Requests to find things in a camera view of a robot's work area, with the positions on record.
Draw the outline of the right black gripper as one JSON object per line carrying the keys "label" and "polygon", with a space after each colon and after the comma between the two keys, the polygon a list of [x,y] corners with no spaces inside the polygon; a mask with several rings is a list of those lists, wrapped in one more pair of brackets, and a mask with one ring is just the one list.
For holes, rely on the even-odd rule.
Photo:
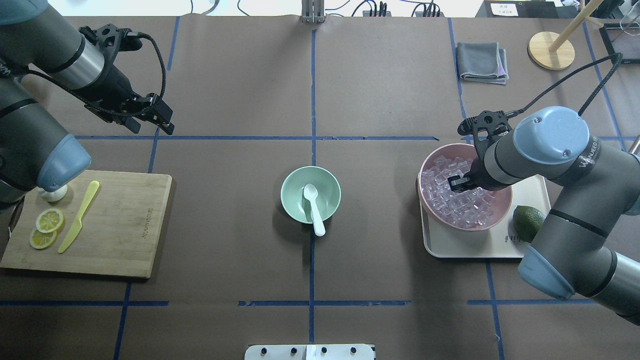
{"label": "right black gripper", "polygon": [[508,123],[509,116],[504,111],[483,111],[477,116],[465,118],[457,128],[462,136],[473,136],[473,146],[477,157],[471,163],[470,171],[462,177],[454,175],[447,181],[452,192],[462,193],[482,188],[487,191],[501,191],[509,185],[491,175],[485,165],[486,154],[490,146],[500,140],[503,133],[512,131]]}

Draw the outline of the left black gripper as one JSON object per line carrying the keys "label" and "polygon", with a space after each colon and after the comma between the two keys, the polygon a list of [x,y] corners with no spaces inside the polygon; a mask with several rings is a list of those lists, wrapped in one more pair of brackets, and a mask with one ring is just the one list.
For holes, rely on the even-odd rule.
{"label": "left black gripper", "polygon": [[104,59],[96,80],[80,89],[85,108],[106,123],[116,123],[133,133],[140,131],[138,121],[141,120],[153,123],[167,135],[173,135],[173,109],[160,95],[137,94],[130,80],[114,64],[119,52],[141,50],[142,39],[149,40],[159,56],[161,53],[153,37],[130,28],[119,28],[112,23],[97,29],[82,26],[80,34],[85,39],[85,49],[97,50]]}

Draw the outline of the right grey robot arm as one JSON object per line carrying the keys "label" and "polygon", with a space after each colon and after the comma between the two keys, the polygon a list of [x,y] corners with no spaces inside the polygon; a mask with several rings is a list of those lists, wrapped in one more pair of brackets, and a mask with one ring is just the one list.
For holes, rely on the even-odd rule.
{"label": "right grey robot arm", "polygon": [[518,266],[529,285],[567,301],[592,299],[639,324],[640,269],[605,246],[622,215],[639,214],[640,164],[591,134],[578,112],[552,105],[516,127],[517,111],[483,111],[457,132],[472,135],[477,157],[464,176],[448,179],[452,191],[501,191],[535,175],[562,187]]}

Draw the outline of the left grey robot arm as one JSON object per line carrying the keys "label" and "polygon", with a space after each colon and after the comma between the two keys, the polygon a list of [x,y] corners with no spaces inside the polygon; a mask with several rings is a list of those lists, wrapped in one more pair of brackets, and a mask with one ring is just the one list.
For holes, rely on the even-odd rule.
{"label": "left grey robot arm", "polygon": [[[78,27],[48,0],[1,2],[1,208],[34,189],[55,192],[89,168],[91,155],[25,85],[50,82],[105,123],[138,133],[148,122],[172,135],[173,111],[164,101],[167,68],[149,34],[108,23]],[[115,63],[122,52],[151,43],[161,88],[142,95]]]}

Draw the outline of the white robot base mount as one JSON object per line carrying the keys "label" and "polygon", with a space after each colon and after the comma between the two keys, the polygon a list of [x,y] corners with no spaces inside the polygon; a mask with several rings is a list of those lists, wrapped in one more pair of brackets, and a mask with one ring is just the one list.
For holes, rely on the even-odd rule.
{"label": "white robot base mount", "polygon": [[333,344],[255,344],[247,347],[245,360],[375,360],[374,345]]}

